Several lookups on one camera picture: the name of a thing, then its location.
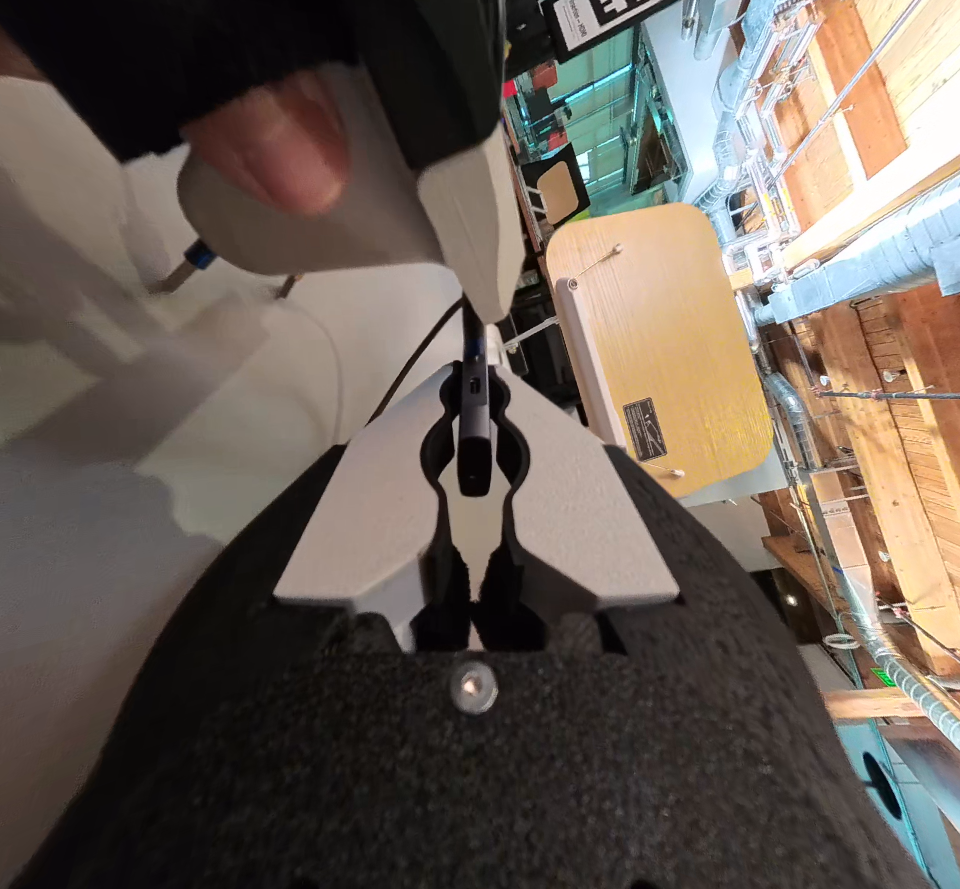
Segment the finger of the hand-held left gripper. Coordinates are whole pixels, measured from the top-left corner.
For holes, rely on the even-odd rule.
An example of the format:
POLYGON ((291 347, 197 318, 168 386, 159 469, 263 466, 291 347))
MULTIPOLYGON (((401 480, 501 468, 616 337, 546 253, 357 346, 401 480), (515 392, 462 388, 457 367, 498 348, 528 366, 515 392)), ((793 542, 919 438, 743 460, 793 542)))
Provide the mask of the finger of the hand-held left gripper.
POLYGON ((191 152, 177 179, 181 211, 218 258, 260 276, 291 276, 443 262, 376 88, 365 68, 322 66, 319 79, 342 118, 351 160, 330 210, 282 213, 236 189, 191 152))
POLYGON ((417 197, 444 264, 485 324, 509 313, 525 256, 514 162, 501 126, 476 146, 426 168, 417 197))

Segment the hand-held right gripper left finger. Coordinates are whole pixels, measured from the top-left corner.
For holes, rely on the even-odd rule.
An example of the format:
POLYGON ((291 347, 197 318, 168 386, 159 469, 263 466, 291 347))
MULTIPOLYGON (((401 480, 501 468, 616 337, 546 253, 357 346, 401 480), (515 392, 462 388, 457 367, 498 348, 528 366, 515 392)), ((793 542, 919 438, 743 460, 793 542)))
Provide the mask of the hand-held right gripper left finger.
POLYGON ((346 445, 275 600, 378 615, 408 652, 469 647, 469 571, 439 484, 453 455, 461 368, 441 367, 346 445))

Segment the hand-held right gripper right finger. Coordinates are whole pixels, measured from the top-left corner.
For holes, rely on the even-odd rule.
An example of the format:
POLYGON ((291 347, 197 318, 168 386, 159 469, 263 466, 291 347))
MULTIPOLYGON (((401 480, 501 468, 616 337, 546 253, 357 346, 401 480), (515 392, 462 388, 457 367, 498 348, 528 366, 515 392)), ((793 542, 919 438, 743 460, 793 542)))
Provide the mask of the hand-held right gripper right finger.
POLYGON ((502 529, 472 605, 483 648, 538 652, 567 617, 664 605, 680 587, 598 439, 508 371, 488 378, 502 529))

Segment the black cable blue-ringed plugs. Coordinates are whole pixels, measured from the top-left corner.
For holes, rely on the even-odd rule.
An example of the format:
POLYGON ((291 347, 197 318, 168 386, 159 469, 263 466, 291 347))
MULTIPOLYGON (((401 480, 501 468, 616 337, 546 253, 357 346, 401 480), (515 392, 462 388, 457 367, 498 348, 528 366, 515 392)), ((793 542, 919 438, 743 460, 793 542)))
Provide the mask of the black cable blue-ringed plugs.
MULTIPOLYGON (((170 295, 185 285, 195 274, 209 270, 210 266, 219 258, 218 253, 211 249, 204 240, 197 239, 186 247, 177 265, 164 275, 159 282, 153 285, 151 292, 160 295, 170 295)), ((411 371, 426 354, 442 330, 445 329, 456 316, 462 317, 464 360, 469 361, 475 358, 486 357, 486 328, 474 311, 474 308, 463 295, 443 311, 434 325, 418 343, 396 377, 390 382, 390 387, 377 403, 367 420, 368 424, 374 422, 384 414, 401 389, 402 383, 408 378, 411 371)))

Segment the grey USB hub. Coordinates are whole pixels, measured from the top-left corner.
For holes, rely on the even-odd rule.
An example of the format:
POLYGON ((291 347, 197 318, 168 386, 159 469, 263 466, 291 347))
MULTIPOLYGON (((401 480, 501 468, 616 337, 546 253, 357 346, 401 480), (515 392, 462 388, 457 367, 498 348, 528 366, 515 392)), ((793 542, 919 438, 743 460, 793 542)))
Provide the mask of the grey USB hub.
POLYGON ((491 487, 494 463, 489 366, 485 355, 462 361, 457 479, 466 498, 483 498, 491 487))

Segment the person's left hand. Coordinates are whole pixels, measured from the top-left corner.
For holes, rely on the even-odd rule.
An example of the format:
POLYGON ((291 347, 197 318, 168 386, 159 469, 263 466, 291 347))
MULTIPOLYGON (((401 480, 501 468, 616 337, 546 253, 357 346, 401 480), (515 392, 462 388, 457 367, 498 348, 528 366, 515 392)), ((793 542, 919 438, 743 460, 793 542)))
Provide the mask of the person's left hand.
POLYGON ((343 119, 313 70, 250 89, 186 123, 180 135, 229 184, 283 213, 329 211, 350 179, 343 119))

